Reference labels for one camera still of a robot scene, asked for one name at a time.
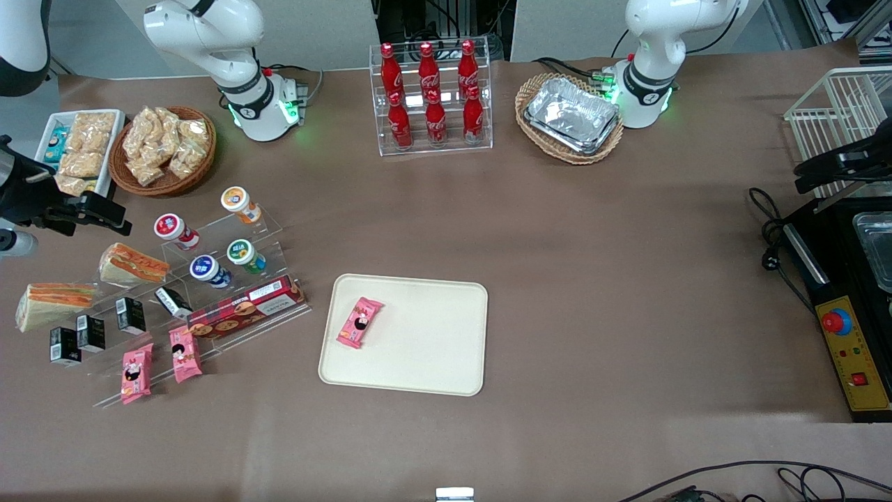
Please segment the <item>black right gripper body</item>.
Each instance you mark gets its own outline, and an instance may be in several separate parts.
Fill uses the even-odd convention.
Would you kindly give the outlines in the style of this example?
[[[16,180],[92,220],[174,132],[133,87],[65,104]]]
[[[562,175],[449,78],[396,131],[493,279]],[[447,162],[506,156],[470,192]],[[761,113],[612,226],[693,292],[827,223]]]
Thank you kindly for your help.
[[[50,169],[10,148],[1,137],[2,218],[14,225],[41,229],[75,229],[68,196],[61,192]]]

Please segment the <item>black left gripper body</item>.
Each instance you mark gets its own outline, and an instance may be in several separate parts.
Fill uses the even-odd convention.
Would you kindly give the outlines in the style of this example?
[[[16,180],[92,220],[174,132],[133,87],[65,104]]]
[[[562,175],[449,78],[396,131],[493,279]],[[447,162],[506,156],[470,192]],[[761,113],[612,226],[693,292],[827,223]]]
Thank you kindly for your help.
[[[890,137],[872,136],[817,155],[794,168],[800,194],[837,181],[890,181]]]

